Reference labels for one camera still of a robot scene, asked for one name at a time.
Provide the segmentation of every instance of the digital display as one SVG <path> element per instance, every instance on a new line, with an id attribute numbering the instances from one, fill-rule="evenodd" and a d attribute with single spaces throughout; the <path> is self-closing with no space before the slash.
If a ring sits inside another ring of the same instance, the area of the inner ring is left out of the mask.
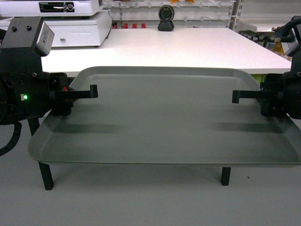
<path id="1" fill-rule="evenodd" d="M 74 13 L 73 2 L 39 2 L 41 13 Z"/>

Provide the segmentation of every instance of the black cable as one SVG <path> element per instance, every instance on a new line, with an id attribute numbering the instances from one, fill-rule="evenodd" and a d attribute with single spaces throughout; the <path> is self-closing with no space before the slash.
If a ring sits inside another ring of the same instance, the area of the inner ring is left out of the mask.
<path id="1" fill-rule="evenodd" d="M 299 19 L 295 19 L 295 20 L 291 20 L 290 22 L 288 22 L 285 25 L 285 29 L 286 30 L 291 30 L 294 26 L 301 24 L 301 18 Z"/>
<path id="2" fill-rule="evenodd" d="M 13 136 L 11 137 L 10 141 L 8 142 L 8 144 L 0 149 L 0 156 L 6 154 L 7 152 L 9 152 L 10 150 L 12 150 L 15 145 L 18 143 L 20 135 L 21 135 L 21 128 L 22 128 L 22 124 L 17 122 L 14 124 L 14 132 L 13 132 Z"/>

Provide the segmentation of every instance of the white drawer unit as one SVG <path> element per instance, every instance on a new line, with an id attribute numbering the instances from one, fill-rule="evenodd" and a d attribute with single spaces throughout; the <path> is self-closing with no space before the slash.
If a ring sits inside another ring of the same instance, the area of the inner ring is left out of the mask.
<path id="1" fill-rule="evenodd" d="M 0 27 L 7 30 L 10 19 L 0 21 Z M 112 19 L 108 10 L 102 10 L 88 19 L 47 18 L 47 25 L 55 33 L 52 47 L 100 46 L 108 36 Z"/>

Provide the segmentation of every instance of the robotic arm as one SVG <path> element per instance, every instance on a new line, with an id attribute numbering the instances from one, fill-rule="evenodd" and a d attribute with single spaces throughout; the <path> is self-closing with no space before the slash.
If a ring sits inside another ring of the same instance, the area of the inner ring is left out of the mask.
<path id="1" fill-rule="evenodd" d="M 282 27 L 272 29 L 275 41 L 287 42 L 293 57 L 291 70 L 284 74 L 267 74 L 260 84 L 261 91 L 234 90 L 232 102 L 240 98 L 256 98 L 263 116 L 277 117 L 289 114 L 301 119 L 301 16 L 294 16 Z"/>
<path id="2" fill-rule="evenodd" d="M 65 73 L 46 73 L 41 57 L 50 52 L 54 33 L 39 16 L 12 19 L 1 32 L 0 48 L 0 125 L 14 124 L 10 142 L 0 149 L 4 155 L 17 144 L 21 120 L 53 115 L 69 115 L 74 101 L 98 97 L 97 85 L 88 91 L 74 91 Z"/>

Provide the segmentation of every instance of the gray tray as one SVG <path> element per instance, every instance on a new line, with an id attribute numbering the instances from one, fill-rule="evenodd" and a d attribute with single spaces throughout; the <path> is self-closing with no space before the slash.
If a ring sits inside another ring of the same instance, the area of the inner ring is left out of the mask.
<path id="1" fill-rule="evenodd" d="M 293 166 L 301 132 L 288 118 L 265 118 L 253 99 L 232 104 L 232 91 L 259 90 L 231 69 L 93 67 L 71 86 L 99 97 L 51 114 L 31 139 L 40 162 Z"/>

